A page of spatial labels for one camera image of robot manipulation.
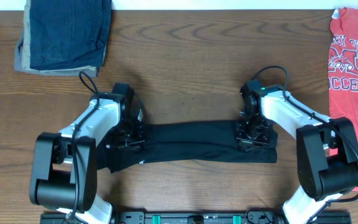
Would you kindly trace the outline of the black t-shirt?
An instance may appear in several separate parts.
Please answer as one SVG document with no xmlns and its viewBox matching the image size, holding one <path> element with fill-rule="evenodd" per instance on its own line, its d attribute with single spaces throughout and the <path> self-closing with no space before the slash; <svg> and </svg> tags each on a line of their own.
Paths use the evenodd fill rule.
<svg viewBox="0 0 358 224">
<path fill-rule="evenodd" d="M 117 172 L 135 164 L 202 160 L 235 163 L 275 163 L 274 149 L 242 152 L 237 149 L 234 126 L 237 120 L 196 121 L 174 124 L 144 124 L 145 145 L 139 152 L 106 148 L 106 136 L 97 146 L 97 168 Z"/>
</svg>

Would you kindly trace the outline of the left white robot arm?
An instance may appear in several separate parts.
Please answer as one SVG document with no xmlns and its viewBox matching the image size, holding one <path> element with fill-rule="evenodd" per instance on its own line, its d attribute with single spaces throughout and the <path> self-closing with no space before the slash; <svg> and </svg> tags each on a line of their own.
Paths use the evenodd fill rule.
<svg viewBox="0 0 358 224">
<path fill-rule="evenodd" d="M 142 109 L 134 91 L 95 93 L 89 107 L 58 133 L 35 142 L 29 187 L 31 203 L 63 213 L 62 223 L 112 223 L 113 207 L 97 190 L 100 158 L 144 148 Z"/>
</svg>

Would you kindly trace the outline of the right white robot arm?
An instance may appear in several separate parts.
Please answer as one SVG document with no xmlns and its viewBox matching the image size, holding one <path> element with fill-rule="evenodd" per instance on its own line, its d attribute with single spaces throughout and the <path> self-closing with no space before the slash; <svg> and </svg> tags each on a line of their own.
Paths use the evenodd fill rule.
<svg viewBox="0 0 358 224">
<path fill-rule="evenodd" d="M 348 212 L 329 212 L 343 195 L 358 187 L 358 142 L 352 122 L 321 115 L 292 97 L 283 86 L 263 87 L 257 81 L 240 90 L 243 120 L 235 137 L 239 150 L 262 152 L 275 149 L 277 124 L 296 141 L 300 186 L 277 212 L 260 210 L 249 223 L 351 223 Z"/>
</svg>

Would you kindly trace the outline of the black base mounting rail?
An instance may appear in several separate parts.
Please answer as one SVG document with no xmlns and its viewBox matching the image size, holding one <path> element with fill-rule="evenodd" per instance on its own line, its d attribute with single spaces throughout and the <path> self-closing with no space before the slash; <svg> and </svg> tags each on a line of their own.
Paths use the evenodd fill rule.
<svg viewBox="0 0 358 224">
<path fill-rule="evenodd" d="M 40 216 L 42 224 L 83 223 L 80 218 L 65 221 L 62 213 L 44 213 Z M 279 212 L 273 210 L 251 209 L 245 213 L 149 213 L 149 212 L 113 212 L 110 223 L 113 224 L 268 224 L 287 223 Z M 323 212 L 310 223 L 351 224 L 349 212 Z"/>
</svg>

